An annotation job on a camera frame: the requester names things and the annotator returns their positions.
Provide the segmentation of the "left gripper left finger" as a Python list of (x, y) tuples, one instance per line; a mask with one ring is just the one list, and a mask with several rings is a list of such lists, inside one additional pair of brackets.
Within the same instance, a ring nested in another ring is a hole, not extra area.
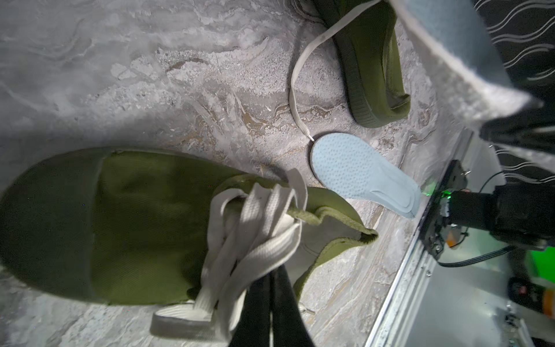
[(269, 275), (250, 286), (229, 347), (270, 346), (270, 289)]

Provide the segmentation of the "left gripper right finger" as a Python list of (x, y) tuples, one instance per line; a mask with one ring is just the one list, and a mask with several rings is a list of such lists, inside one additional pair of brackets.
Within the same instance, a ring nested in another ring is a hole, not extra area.
[(277, 347), (315, 347), (284, 265), (273, 270), (273, 339)]

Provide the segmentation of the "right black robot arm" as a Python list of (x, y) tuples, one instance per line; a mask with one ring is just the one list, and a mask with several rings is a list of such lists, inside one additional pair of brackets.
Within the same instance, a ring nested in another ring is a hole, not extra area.
[(510, 183), (492, 193), (454, 191), (447, 197), (445, 221), (488, 231), (524, 250), (544, 251), (554, 246), (554, 187)]

